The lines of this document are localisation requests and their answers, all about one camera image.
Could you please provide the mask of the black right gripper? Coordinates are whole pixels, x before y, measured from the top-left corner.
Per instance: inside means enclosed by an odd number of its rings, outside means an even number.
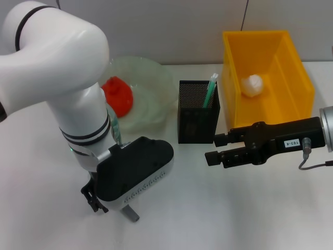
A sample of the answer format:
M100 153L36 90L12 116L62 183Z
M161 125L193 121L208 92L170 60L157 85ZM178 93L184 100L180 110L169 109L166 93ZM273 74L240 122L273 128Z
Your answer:
M326 145L322 125L318 117L279 124L257 122L251 126L233 128L227 134L214 136L216 147L243 142L245 147L204 154L209 166L223 165L231 168L246 164L261 165L271 156L301 151L302 140L311 140L312 148Z

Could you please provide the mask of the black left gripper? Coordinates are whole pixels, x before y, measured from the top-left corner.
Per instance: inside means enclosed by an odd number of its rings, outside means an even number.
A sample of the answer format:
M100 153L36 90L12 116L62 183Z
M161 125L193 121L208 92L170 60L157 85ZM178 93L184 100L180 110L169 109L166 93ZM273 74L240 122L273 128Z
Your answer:
M104 212L108 212L108 208L106 208L96 197L95 194L95 180L96 180L96 172L88 173L88 183L85 184L81 188L81 193L87 198L88 204L91 206L94 212L98 212L100 209Z

